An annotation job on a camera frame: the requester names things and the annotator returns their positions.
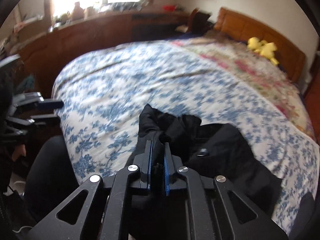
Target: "black jacket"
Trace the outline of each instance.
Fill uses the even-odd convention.
[[[171,153],[179,156],[184,165],[202,176],[225,176],[271,216],[282,180],[254,158],[250,146],[236,127],[231,124],[200,124],[201,119],[196,116],[175,117],[146,105],[140,114],[137,147],[127,165],[144,152],[147,140],[152,140],[154,145],[152,166],[163,165],[163,144],[168,142]],[[206,149],[204,151],[208,154],[198,157],[200,149]]]

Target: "red object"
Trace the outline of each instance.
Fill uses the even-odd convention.
[[[176,9],[176,5],[164,5],[162,8],[167,12],[173,12]]]

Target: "blue floral bedspread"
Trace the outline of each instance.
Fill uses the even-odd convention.
[[[232,123],[255,157],[283,179],[272,219],[289,233],[301,198],[315,196],[319,147],[269,101],[214,62],[166,41],[87,53],[56,79],[53,98],[79,183],[110,176],[133,152],[145,104],[207,123]]]

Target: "bed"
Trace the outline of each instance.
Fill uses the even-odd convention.
[[[110,176],[135,149],[145,104],[174,115],[193,114],[202,124],[231,123],[255,157],[283,179],[272,219],[289,234],[300,200],[316,196],[319,146],[294,86],[305,55],[275,30],[221,8],[215,32],[188,40],[123,44],[84,54],[57,77],[53,98],[79,183]],[[237,41],[253,36],[275,42],[286,73]]]

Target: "pink floral blanket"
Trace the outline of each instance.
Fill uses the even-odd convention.
[[[183,47],[217,63],[231,74],[257,90],[275,105],[300,131],[315,139],[308,113],[299,97],[299,90],[287,75],[267,59],[247,49],[240,42],[194,38],[175,40]]]

